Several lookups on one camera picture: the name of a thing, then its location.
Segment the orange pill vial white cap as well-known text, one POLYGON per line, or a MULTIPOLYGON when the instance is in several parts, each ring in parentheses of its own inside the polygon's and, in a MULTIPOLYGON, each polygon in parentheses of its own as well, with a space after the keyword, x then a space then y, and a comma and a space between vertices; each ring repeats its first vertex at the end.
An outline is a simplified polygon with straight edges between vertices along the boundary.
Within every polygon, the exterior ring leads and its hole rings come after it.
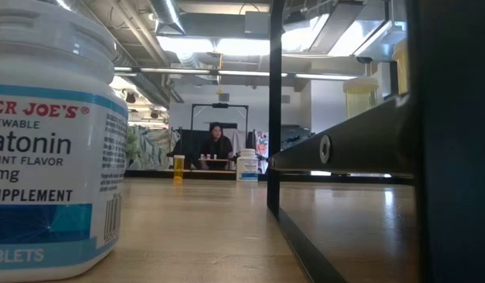
POLYGON ((174 155, 174 177, 173 180, 176 183, 183 182, 185 168, 185 156, 174 155))

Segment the white Trader Joe's melatonin bottle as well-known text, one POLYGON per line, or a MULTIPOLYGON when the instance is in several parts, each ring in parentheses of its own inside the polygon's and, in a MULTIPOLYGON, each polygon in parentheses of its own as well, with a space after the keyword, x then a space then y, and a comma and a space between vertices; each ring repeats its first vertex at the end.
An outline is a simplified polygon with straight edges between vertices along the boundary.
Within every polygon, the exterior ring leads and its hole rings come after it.
POLYGON ((39 0, 0 0, 0 283, 80 275, 119 240, 127 104, 116 44, 39 0))

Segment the person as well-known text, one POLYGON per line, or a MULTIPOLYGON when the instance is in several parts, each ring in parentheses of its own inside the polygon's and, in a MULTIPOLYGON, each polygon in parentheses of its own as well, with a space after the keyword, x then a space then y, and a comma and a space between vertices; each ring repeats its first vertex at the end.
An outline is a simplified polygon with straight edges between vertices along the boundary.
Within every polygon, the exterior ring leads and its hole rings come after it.
POLYGON ((231 141, 224 135, 220 123, 213 123, 210 126, 210 137, 202 145, 200 153, 205 156, 210 154, 211 157, 217 154, 217 158, 221 160, 222 155, 227 155, 225 162, 202 160, 200 165, 203 170, 224 171, 229 168, 229 159, 233 155, 233 147, 231 141))

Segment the yellow pill vial white cap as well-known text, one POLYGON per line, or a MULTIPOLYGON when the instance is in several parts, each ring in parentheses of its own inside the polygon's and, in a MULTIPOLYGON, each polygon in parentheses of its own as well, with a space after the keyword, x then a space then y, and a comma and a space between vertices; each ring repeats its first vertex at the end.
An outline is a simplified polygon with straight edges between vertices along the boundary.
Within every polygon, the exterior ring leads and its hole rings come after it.
POLYGON ((344 82, 347 118, 357 116, 377 104, 379 83, 372 77, 357 77, 344 82))

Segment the linear ceiling light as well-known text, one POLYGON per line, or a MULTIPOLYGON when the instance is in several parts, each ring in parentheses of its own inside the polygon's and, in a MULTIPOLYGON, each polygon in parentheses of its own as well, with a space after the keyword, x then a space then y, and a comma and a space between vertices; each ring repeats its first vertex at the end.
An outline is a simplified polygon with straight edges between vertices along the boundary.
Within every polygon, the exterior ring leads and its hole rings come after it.
MULTIPOLYGON (((136 76, 138 73, 156 73, 168 75, 211 75, 211 76, 246 76, 246 77, 269 77, 269 72, 261 71, 237 71, 229 69, 199 69, 199 68, 155 68, 155 67, 114 67, 117 75, 128 74, 136 76)), ((356 75, 341 74, 316 74, 316 73, 295 73, 282 72, 282 78, 286 79, 311 79, 328 81, 347 81, 357 78, 356 75)))

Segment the silver ventilation duct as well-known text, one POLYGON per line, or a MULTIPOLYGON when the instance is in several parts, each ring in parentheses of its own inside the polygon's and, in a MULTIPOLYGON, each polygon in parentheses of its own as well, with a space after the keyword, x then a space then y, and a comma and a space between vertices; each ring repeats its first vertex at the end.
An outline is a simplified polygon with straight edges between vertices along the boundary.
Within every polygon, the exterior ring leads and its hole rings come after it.
POLYGON ((156 17, 157 34, 184 35, 180 9, 175 0, 149 0, 156 17))
MULTIPOLYGON (((113 64, 116 67, 137 67, 137 61, 122 47, 114 36, 113 39, 116 42, 116 56, 112 60, 113 64)), ((174 100, 169 89, 162 84, 161 75, 154 79, 150 75, 138 73, 136 76, 131 76, 130 81, 153 104, 169 108, 169 104, 174 100)))

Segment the wooden shelf black frame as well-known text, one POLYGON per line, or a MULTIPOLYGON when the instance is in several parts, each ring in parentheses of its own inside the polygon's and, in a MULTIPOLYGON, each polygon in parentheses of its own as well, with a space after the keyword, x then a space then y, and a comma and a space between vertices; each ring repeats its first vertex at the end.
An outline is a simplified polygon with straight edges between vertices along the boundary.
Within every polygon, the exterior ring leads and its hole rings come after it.
POLYGON ((409 90, 270 159, 267 205, 312 281, 337 272, 279 206, 280 171, 410 174, 421 283, 485 283, 485 0, 406 0, 409 90))

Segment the green succulent in white pot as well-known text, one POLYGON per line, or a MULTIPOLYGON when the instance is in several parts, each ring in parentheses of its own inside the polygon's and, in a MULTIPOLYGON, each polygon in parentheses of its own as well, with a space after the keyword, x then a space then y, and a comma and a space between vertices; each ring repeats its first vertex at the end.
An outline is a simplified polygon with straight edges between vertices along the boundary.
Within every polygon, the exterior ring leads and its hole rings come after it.
POLYGON ((127 139, 126 139, 127 166, 130 167, 131 164, 139 157, 140 157, 140 148, 138 144, 138 136, 136 135, 133 127, 128 127, 127 139))

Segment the marble patterned cloth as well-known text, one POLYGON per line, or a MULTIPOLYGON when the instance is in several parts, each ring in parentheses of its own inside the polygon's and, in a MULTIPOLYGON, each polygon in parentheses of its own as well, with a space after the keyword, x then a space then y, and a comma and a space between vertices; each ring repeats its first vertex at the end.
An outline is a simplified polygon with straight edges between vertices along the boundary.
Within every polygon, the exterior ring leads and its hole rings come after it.
POLYGON ((138 157, 129 166, 138 171, 165 171, 172 165, 172 153, 180 139, 177 130, 131 128, 137 136, 138 157))

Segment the floral patterned panel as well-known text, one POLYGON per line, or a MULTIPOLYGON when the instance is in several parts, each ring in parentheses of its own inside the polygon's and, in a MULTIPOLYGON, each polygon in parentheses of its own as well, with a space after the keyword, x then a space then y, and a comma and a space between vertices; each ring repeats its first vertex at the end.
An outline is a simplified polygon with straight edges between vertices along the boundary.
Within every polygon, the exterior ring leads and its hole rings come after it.
POLYGON ((267 158, 269 155, 269 136, 267 132, 256 131, 255 133, 255 150, 259 159, 259 171, 261 174, 266 173, 268 167, 267 158))

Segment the black rig frame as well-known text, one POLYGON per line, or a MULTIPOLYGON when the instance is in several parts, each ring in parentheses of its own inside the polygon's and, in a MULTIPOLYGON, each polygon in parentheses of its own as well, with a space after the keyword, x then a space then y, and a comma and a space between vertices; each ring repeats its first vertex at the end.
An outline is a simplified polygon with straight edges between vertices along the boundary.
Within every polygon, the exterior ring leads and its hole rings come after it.
POLYGON ((244 108, 246 111, 245 114, 245 136, 248 135, 248 114, 249 114, 249 106, 248 105, 230 105, 227 103, 212 103, 212 104, 192 104, 191 105, 191 116, 190 116, 190 130, 193 130, 193 123, 195 119, 195 115, 199 114, 199 112, 195 113, 196 107, 210 107, 210 108, 244 108))

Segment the white bottle blue label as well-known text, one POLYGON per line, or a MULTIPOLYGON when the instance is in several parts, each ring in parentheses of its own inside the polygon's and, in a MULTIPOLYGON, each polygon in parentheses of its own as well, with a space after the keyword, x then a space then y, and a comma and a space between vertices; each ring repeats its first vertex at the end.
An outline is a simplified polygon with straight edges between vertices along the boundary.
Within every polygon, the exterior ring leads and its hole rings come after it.
POLYGON ((259 179, 259 160, 254 149, 242 149, 237 158, 237 181, 257 182, 259 179))

